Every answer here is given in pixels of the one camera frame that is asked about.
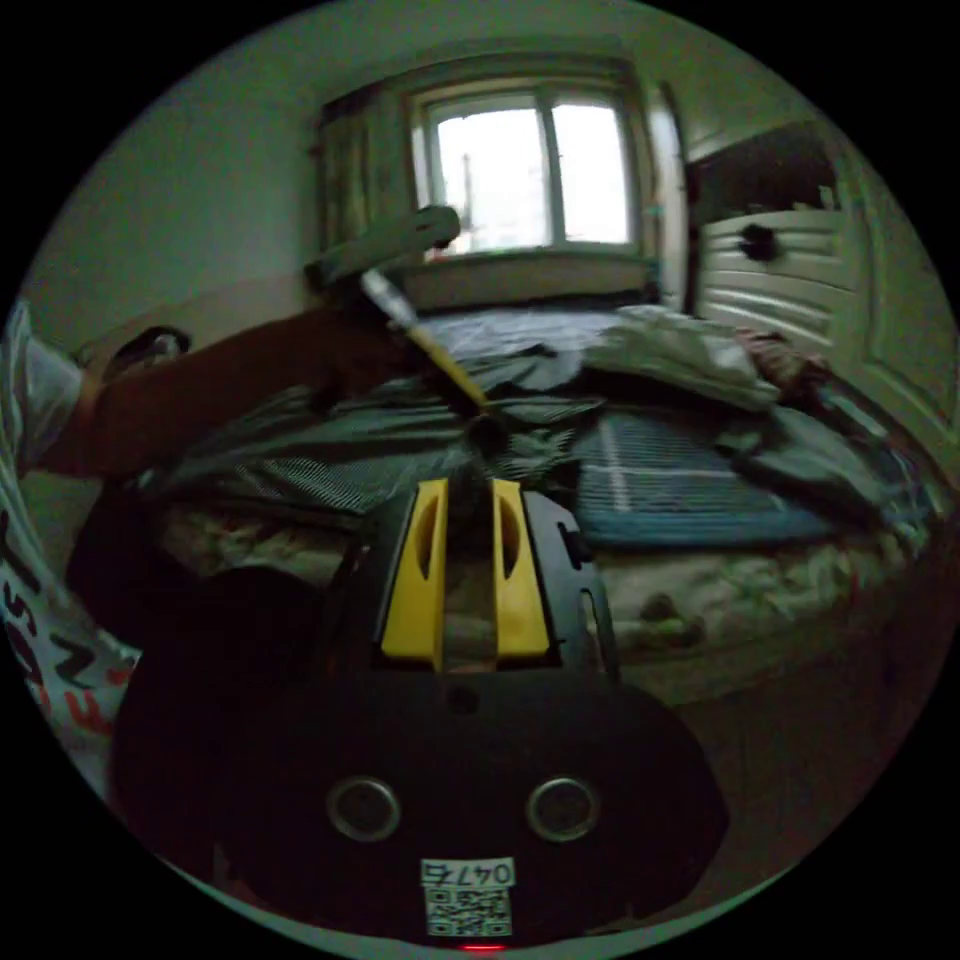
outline door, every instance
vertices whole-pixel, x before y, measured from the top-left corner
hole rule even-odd
[[[657,254],[663,303],[682,311],[686,302],[689,256],[689,198],[686,158],[673,96],[667,84],[650,90],[647,128],[657,171],[654,202],[660,210]]]
[[[842,135],[851,252],[862,277],[837,372],[888,411],[960,487],[960,336],[923,242],[883,178]]]

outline qr code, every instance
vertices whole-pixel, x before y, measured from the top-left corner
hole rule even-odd
[[[509,890],[425,887],[424,893],[427,898],[427,931],[431,936],[510,936]]]

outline number label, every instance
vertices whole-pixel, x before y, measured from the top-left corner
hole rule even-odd
[[[421,860],[424,887],[505,890],[516,883],[513,857],[496,860]]]

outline white shirt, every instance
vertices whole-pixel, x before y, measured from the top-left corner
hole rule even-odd
[[[100,630],[52,572],[20,480],[60,435],[83,373],[33,336],[19,302],[0,337],[0,612],[30,692],[101,795],[135,654]]]

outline bedsheet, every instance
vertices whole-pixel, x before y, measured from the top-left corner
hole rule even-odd
[[[642,317],[513,310],[431,322],[511,424],[498,454],[472,445],[459,418],[416,378],[324,414],[311,392],[298,388],[143,475],[139,495],[153,503],[190,496],[297,508],[350,530],[393,493],[436,476],[451,480],[452,511],[472,515],[486,481],[497,476],[572,509],[594,546],[630,551],[816,542],[853,523],[864,485],[844,474],[844,484],[816,487],[797,466],[816,452],[809,430],[780,444],[778,470],[759,480],[748,471],[761,455],[769,459],[777,414],[793,411],[777,407],[758,417],[715,402],[731,391],[759,390],[734,331],[721,336],[716,324],[641,309]],[[620,349],[625,345],[631,349]],[[767,387],[770,402],[777,390]],[[720,439],[743,416],[741,426],[762,449],[731,457]],[[877,502],[861,517],[926,521],[928,498],[907,459],[882,444],[847,449],[832,428],[820,432],[859,465],[858,477],[872,481]],[[840,490],[849,496],[831,502]]]
[[[345,535],[189,505],[158,542],[199,576],[263,564],[323,587]],[[723,696],[867,637],[896,609],[923,544],[894,533],[769,551],[600,553],[624,677],[669,704]],[[494,653],[489,562],[448,564],[447,669]]]

